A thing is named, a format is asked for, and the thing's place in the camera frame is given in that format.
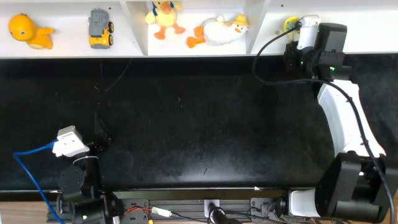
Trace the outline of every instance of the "yellow and gray toy truck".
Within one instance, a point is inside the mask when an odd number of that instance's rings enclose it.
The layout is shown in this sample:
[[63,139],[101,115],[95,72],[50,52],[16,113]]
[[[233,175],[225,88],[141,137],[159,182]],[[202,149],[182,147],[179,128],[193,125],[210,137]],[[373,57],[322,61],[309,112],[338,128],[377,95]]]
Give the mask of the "yellow and gray toy truck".
[[88,37],[91,48],[93,49],[109,49],[113,44],[111,33],[114,26],[109,21],[109,14],[101,9],[91,11],[91,17],[88,18],[90,23],[88,26]]

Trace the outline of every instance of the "plush toy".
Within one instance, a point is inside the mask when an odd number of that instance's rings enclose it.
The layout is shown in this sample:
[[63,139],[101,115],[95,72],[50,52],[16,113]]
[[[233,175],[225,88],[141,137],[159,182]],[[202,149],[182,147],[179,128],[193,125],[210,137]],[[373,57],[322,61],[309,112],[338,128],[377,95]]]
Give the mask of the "plush toy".
[[176,10],[182,10],[182,4],[175,1],[153,1],[152,10],[148,13],[145,21],[148,24],[157,23],[160,26],[160,31],[155,33],[155,37],[159,40],[166,38],[165,33],[168,27],[174,27],[176,34],[182,34],[185,29],[179,27],[177,24]]
[[187,45],[194,48],[197,44],[207,43],[210,46],[230,44],[243,37],[248,31],[246,16],[239,14],[232,22],[224,22],[223,16],[208,19],[202,26],[195,28],[195,37],[188,37]]
[[19,14],[11,18],[8,29],[12,37],[19,41],[26,41],[33,49],[52,49],[53,43],[50,34],[54,33],[51,28],[39,28],[25,14]]

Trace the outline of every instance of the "black table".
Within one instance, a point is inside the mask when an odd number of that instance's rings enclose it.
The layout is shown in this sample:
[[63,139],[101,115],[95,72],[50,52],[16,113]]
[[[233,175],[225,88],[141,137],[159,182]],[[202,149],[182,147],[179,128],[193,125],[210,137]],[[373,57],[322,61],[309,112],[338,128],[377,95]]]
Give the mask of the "black table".
[[[0,190],[34,190],[12,152],[75,125],[93,139],[98,110],[114,144],[99,156],[106,189],[306,187],[334,158],[310,85],[262,86],[252,57],[0,61]],[[347,55],[369,124],[398,159],[398,55]],[[259,73],[283,77],[282,57]],[[45,190],[71,164],[51,150],[22,159]]]

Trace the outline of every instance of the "duck beak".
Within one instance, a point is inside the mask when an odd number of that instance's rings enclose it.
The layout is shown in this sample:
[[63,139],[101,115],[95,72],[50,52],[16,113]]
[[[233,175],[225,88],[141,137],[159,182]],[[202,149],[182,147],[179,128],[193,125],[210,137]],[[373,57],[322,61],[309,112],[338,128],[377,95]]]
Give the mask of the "duck beak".
[[163,2],[163,3],[160,5],[160,9],[161,9],[164,13],[169,14],[169,13],[172,11],[172,7],[171,7],[171,5],[170,5],[170,2],[168,2],[168,1]]

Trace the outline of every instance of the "blue vest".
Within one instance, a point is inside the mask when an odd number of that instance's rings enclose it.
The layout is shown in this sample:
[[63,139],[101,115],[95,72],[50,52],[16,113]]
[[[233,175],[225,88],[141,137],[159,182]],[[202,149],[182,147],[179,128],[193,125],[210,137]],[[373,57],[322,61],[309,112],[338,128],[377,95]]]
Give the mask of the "blue vest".
[[[152,12],[154,13],[155,16],[157,16],[157,12],[156,12],[157,6],[155,5],[154,2],[152,2],[152,5],[154,6],[152,9]],[[172,9],[174,8],[174,4],[171,1],[170,1],[170,6],[172,7]]]

